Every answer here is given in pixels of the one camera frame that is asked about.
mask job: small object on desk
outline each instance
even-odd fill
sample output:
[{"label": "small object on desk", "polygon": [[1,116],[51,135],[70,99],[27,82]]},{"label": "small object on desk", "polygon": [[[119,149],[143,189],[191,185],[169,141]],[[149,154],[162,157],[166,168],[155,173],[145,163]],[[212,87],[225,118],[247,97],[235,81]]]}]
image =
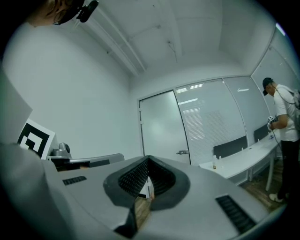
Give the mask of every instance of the small object on desk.
[{"label": "small object on desk", "polygon": [[216,169],[217,168],[217,156],[214,155],[212,158],[212,168]]}]

